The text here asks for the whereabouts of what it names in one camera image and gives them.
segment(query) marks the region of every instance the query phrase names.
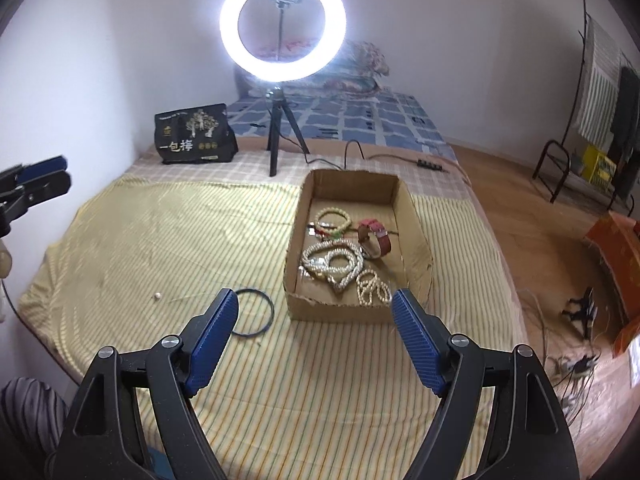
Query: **clamp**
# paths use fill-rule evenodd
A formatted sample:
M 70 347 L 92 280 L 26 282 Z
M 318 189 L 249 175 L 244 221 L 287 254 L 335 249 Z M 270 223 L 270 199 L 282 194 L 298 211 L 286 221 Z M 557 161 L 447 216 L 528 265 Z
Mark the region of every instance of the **clamp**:
M 11 222 L 30 207 L 66 194 L 71 177 L 66 158 L 56 156 L 37 164 L 19 164 L 0 173 L 0 238 L 11 231 Z

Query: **yellow box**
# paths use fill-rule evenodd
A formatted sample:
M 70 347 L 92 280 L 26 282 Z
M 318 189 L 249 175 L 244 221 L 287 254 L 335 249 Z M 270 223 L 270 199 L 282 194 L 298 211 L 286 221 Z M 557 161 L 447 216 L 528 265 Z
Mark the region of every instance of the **yellow box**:
M 616 173 L 615 163 L 592 144 L 584 150 L 582 161 L 584 162 L 582 178 L 606 191 L 613 175 Z

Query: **pearl bracelet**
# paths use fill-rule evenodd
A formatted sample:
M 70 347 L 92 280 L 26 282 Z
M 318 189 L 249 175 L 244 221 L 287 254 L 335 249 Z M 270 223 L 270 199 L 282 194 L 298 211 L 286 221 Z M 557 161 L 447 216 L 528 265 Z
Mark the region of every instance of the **pearl bracelet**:
M 342 218 L 344 218 L 344 222 L 338 225 L 338 227 L 322 227 L 320 219 L 323 216 L 328 215 L 329 213 L 340 215 Z M 351 217 L 347 214 L 346 211 L 343 211 L 338 207 L 326 207 L 320 210 L 316 215 L 316 219 L 314 220 L 314 228 L 316 229 L 316 232 L 321 235 L 331 236 L 333 238 L 340 237 L 350 225 Z
M 311 260 L 312 254 L 332 249 L 320 261 Z M 331 260 L 336 256 L 344 256 L 348 263 L 343 267 L 334 267 Z M 338 238 L 335 240 L 325 240 L 318 242 L 304 251 L 300 257 L 300 263 L 306 272 L 315 278 L 325 279 L 334 288 L 336 292 L 342 292 L 357 275 L 362 272 L 364 266 L 364 258 L 360 253 L 360 247 L 346 238 Z M 336 282 L 334 274 L 342 276 L 339 282 Z
M 378 296 L 380 302 L 384 305 L 391 304 L 391 289 L 380 280 L 375 270 L 363 270 L 356 278 L 358 285 L 358 302 L 362 306 L 373 306 L 373 294 Z

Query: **black tripod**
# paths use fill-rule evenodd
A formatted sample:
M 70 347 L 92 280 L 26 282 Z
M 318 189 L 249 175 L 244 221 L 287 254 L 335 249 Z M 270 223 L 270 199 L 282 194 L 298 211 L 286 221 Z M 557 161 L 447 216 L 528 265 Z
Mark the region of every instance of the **black tripod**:
M 287 103 L 287 99 L 284 97 L 282 88 L 276 86 L 270 93 L 273 93 L 273 106 L 271 107 L 271 122 L 269 123 L 269 140 L 267 142 L 267 150 L 271 151 L 271 163 L 269 167 L 269 176 L 276 176 L 278 172 L 278 143 L 280 141 L 280 122 L 282 121 L 282 112 L 287 116 L 287 120 L 291 125 L 302 152 L 305 155 L 309 154 L 309 148 L 306 146 L 302 132 L 298 127 L 296 118 L 293 116 L 291 108 Z
M 284 10 L 289 9 L 291 4 L 298 4 L 302 0 L 273 0 L 276 2 L 280 17 L 278 20 L 278 50 L 276 52 L 276 61 L 280 61 L 280 51 L 282 50 L 282 22 L 284 20 Z M 296 118 L 293 116 L 291 108 L 284 97 L 284 92 L 279 86 L 275 86 L 271 89 L 267 95 L 273 100 L 273 106 L 271 107 L 271 122 L 269 124 L 269 140 L 267 142 L 267 150 L 271 151 L 271 165 L 269 168 L 269 176 L 276 176 L 278 172 L 278 143 L 280 141 L 280 122 L 282 121 L 282 112 L 287 116 L 287 120 L 291 125 L 300 148 L 305 155 L 309 154 L 309 148 L 306 146 L 305 139 L 302 137 Z

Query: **hanging clothes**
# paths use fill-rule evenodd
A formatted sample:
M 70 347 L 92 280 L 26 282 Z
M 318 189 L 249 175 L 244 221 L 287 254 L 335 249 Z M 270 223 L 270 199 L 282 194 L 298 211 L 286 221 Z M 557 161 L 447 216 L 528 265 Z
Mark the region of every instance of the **hanging clothes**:
M 585 41 L 585 81 L 574 127 L 591 144 L 604 150 L 618 98 L 621 53 L 613 38 L 591 16 Z
M 623 66 L 616 111 L 611 123 L 613 140 L 607 156 L 617 164 L 625 162 L 638 142 L 638 119 L 640 117 L 640 78 L 636 72 Z
M 640 173 L 640 150 L 633 150 L 628 162 L 622 170 L 613 177 L 613 187 L 622 200 L 626 201 L 638 179 Z

